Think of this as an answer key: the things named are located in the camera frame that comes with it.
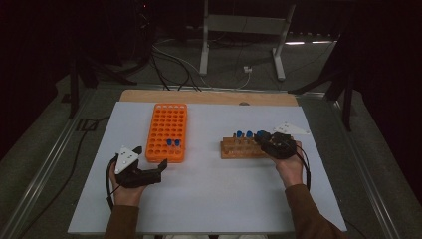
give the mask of brown sleeve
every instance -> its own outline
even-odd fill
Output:
[[[319,214],[305,185],[291,186],[285,192],[292,211],[296,238],[347,238],[343,232]]]
[[[105,231],[105,239],[135,238],[138,213],[138,207],[114,206]]]

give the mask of black curtain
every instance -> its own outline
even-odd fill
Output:
[[[60,3],[0,3],[0,158],[57,95],[68,71]]]
[[[420,202],[421,29],[420,2],[359,1],[321,73],[350,69],[354,88]]]

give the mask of human hand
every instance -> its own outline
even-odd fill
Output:
[[[303,184],[302,173],[304,165],[298,157],[298,155],[304,157],[301,150],[302,143],[300,141],[296,141],[296,146],[297,154],[287,159],[276,159],[270,157],[270,159],[276,164],[276,170],[286,188],[297,184]]]
[[[118,186],[118,183],[115,179],[115,162],[111,165],[108,176],[112,184],[112,188],[117,190],[114,192],[114,205],[123,205],[123,206],[139,206],[140,196],[142,195],[143,190],[146,186],[140,186],[136,188],[125,188],[123,186]]]

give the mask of white cable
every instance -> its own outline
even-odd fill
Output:
[[[246,83],[240,88],[233,89],[233,91],[241,90],[242,88],[246,87],[246,85],[248,85],[249,83],[249,80],[251,80],[251,72],[248,73],[248,80],[246,81]]]

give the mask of white board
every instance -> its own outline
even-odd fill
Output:
[[[103,234],[108,162],[124,145],[146,147],[154,104],[116,103],[68,232]],[[294,231],[283,182],[269,159],[221,159],[219,143],[237,130],[273,131],[289,122],[308,130],[301,107],[189,104],[185,160],[170,163],[162,182],[144,191],[137,232],[143,234],[272,234]],[[311,194],[320,213],[346,227],[312,134],[294,135],[308,155]],[[156,168],[140,156],[141,169]]]

